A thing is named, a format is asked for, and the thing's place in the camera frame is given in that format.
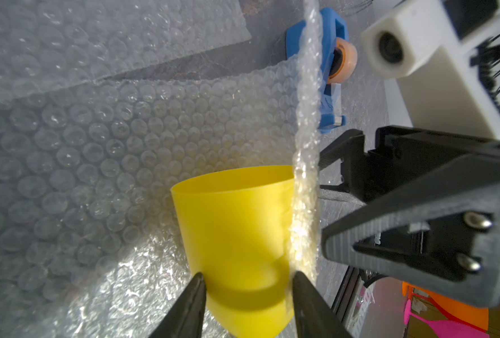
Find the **yellow plastic wine glass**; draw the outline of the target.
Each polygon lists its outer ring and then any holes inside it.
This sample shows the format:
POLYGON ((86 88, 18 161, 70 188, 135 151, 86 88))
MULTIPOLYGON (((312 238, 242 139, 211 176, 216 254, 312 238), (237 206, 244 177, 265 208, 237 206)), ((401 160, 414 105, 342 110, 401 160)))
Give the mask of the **yellow plastic wine glass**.
POLYGON ((236 337, 276 337, 293 317, 286 242, 291 166, 254 166, 194 177, 171 189, 189 268, 206 306, 236 337))

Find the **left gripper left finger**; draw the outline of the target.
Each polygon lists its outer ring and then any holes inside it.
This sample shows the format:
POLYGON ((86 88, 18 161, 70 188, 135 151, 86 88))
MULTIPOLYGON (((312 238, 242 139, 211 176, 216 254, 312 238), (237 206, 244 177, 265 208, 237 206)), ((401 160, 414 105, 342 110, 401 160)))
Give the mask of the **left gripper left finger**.
POLYGON ((196 273, 172 305, 150 338, 200 338, 206 310, 206 282, 203 273, 196 273))

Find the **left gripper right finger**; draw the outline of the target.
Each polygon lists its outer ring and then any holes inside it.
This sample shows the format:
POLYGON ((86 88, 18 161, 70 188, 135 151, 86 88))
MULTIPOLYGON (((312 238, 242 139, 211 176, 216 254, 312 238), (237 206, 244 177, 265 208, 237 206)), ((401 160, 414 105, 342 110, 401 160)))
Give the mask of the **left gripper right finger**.
POLYGON ((351 337, 302 271, 293 276, 292 297, 298 338, 351 337))

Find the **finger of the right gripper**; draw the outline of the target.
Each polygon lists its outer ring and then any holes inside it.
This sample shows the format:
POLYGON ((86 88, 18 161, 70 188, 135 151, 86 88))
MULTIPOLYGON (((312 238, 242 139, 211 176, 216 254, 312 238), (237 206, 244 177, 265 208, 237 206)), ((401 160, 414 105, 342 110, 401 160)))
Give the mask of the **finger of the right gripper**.
POLYGON ((500 158, 463 156, 322 232, 323 256, 480 308, 500 301, 500 158))
POLYGON ((341 182, 322 184, 321 189, 348 194, 360 201, 372 201, 383 195, 383 163, 374 151, 365 151, 363 131, 347 130, 320 152, 320 170, 335 163, 340 165, 341 182))

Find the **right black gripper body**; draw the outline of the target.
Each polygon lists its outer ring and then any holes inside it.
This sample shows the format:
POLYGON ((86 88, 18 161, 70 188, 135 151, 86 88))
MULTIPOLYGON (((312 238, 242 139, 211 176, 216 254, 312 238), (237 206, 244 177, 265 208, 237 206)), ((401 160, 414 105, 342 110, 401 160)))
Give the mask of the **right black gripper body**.
POLYGON ((394 125, 379 128, 375 135, 374 197, 465 155, 500 159, 500 141, 394 125))

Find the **blue tape dispenser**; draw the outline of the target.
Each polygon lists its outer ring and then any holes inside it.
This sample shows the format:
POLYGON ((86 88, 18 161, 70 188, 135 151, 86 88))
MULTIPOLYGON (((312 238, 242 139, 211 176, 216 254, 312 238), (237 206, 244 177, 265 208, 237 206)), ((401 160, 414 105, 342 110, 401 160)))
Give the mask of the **blue tape dispenser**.
POLYGON ((320 86, 320 124, 323 134, 346 125, 346 117, 336 115, 332 87, 348 80, 354 72, 358 60, 358 52, 349 42, 346 21, 332 8, 320 11, 323 20, 322 62, 320 70, 323 84, 320 86))

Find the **bubble wrap sheet stack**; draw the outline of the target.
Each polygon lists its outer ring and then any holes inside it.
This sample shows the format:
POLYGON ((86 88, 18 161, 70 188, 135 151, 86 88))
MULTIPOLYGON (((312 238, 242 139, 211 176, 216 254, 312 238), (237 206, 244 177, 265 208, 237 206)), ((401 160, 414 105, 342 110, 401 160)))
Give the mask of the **bubble wrap sheet stack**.
POLYGON ((0 1, 0 105, 250 38, 238 1, 0 1))

